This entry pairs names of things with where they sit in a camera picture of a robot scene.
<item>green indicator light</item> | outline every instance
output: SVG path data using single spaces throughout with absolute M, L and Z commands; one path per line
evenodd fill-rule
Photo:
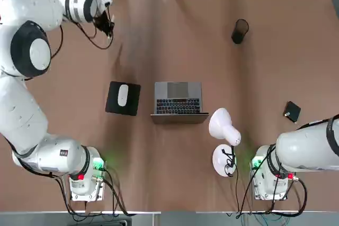
M 97 170 L 105 170 L 104 168 L 105 162 L 101 158 L 94 158 L 93 159 L 93 169 Z
M 258 168 L 261 162 L 263 161 L 262 156 L 256 156 L 252 159 L 252 165 L 254 168 Z

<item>silver laptop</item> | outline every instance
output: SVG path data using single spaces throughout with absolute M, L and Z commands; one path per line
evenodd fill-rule
M 202 111 L 200 82 L 156 82 L 154 95 L 156 124 L 202 123 L 209 115 Z

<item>black mouse pad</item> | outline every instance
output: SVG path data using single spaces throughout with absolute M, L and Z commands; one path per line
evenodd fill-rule
M 120 106 L 118 104 L 118 94 L 120 86 L 123 84 L 128 86 L 127 101 L 125 106 Z M 136 116 L 138 112 L 140 89 L 141 86 L 137 84 L 111 82 L 105 111 L 109 113 Z

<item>white mouse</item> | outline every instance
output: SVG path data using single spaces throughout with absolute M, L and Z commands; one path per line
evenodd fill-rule
M 128 95 L 128 86 L 126 84 L 123 84 L 119 88 L 118 93 L 118 105 L 121 107 L 124 107 L 127 102 L 127 95 Z

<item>white desk lamp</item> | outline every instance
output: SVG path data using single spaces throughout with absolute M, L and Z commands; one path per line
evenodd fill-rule
M 234 154 L 234 146 L 240 144 L 241 134 L 232 126 L 231 117 L 225 108 L 217 109 L 209 123 L 210 135 L 216 139 L 226 139 L 231 145 L 220 144 L 213 152 L 212 162 L 216 172 L 228 177 L 235 171 L 237 159 Z

